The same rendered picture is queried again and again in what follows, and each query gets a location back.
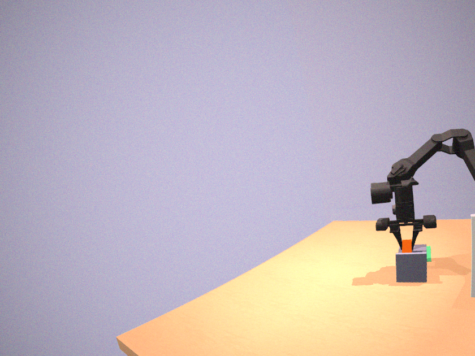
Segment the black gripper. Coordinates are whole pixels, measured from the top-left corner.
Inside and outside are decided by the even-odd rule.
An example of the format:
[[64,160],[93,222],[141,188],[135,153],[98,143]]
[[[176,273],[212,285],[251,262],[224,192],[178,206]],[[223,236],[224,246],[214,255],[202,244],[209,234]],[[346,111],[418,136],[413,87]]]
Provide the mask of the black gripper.
[[[379,218],[376,222],[376,231],[385,231],[390,227],[390,233],[393,233],[402,250],[402,239],[400,226],[413,225],[412,250],[419,232],[422,232],[423,225],[427,229],[434,229],[437,227],[437,220],[435,215],[424,215],[423,219],[414,219],[414,203],[410,202],[395,202],[396,204],[396,220],[390,218]],[[410,222],[410,223],[408,223]]]

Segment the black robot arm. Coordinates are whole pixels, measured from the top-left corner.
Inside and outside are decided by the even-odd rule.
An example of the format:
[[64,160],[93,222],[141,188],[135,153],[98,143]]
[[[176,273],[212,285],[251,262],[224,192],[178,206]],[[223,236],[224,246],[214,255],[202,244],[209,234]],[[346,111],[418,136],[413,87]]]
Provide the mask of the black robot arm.
[[[452,146],[442,142],[453,138]],[[393,199],[395,202],[410,202],[413,200],[413,185],[419,185],[413,176],[436,152],[442,151],[447,154],[456,154],[463,159],[475,181],[475,148],[472,135],[467,129],[450,129],[440,134],[432,135],[410,157],[394,163],[387,182],[371,183],[370,193],[372,205],[375,203],[388,203]]]

